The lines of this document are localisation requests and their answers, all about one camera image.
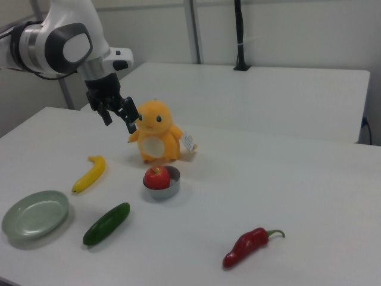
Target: plush toy belly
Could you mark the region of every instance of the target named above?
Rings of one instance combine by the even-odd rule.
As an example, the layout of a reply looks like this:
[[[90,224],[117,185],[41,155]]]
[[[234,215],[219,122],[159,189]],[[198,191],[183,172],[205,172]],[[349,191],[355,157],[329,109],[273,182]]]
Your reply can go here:
[[[157,137],[145,138],[142,142],[143,153],[154,158],[161,158],[164,155],[164,143]]]

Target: cucumber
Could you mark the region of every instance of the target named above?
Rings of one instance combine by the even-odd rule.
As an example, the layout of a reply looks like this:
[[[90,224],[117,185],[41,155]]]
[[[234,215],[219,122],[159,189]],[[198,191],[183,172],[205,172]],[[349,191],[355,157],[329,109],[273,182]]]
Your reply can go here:
[[[94,223],[83,236],[84,245],[92,246],[109,236],[130,213],[130,204],[121,203]]]

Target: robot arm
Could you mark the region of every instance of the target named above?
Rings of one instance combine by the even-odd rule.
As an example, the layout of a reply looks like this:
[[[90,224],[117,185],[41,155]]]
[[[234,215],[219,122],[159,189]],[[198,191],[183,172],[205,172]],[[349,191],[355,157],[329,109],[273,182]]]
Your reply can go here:
[[[116,71],[132,67],[130,49],[110,48],[91,0],[51,0],[43,22],[19,24],[0,34],[0,68],[67,75],[77,71],[88,87],[88,100],[106,125],[109,111],[121,117],[130,133],[138,111],[122,98]]]

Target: red chili pepper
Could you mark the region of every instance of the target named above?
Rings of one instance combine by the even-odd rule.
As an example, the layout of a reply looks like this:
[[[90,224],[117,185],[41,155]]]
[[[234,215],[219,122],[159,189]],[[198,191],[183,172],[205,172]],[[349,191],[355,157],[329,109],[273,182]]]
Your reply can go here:
[[[256,228],[253,231],[241,235],[231,252],[225,256],[222,265],[225,268],[234,266],[254,250],[267,244],[268,237],[275,232],[280,232],[282,237],[286,237],[283,231],[278,229],[266,231],[264,228]]]

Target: pepper stem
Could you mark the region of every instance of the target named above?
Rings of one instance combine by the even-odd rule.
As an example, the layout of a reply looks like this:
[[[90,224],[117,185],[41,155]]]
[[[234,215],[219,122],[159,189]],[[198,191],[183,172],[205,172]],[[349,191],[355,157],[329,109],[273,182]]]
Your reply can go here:
[[[267,232],[267,236],[269,237],[271,234],[274,234],[275,232],[279,232],[280,234],[282,234],[282,237],[286,237],[285,233],[283,231],[280,231],[279,229],[274,229],[273,231],[266,231]]]

